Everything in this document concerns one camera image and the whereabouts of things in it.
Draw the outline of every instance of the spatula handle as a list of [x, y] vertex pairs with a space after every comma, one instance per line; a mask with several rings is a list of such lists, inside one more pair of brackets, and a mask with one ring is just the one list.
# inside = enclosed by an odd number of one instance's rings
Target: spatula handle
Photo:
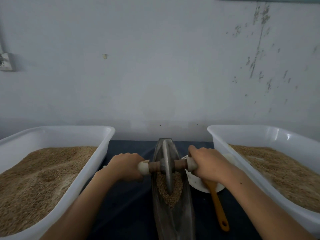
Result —
[[225, 232], [230, 231], [229, 223], [226, 215], [223, 211], [221, 202], [216, 192], [217, 183], [209, 180], [202, 180], [202, 182], [207, 186], [210, 191], [212, 201], [214, 203], [214, 208], [216, 210], [217, 218], [221, 229]]

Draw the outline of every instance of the wall switch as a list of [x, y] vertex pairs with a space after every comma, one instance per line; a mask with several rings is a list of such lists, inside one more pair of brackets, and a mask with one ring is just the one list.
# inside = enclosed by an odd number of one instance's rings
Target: wall switch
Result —
[[0, 70], [13, 71], [13, 58], [10, 53], [0, 53]]

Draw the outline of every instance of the right hand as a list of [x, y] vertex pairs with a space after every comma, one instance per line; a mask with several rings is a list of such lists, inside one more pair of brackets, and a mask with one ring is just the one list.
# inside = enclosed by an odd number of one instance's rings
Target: right hand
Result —
[[199, 178], [222, 183], [230, 171], [235, 168], [215, 149], [204, 147], [197, 149], [194, 145], [190, 145], [188, 151], [189, 157], [192, 157], [198, 165], [193, 173]]

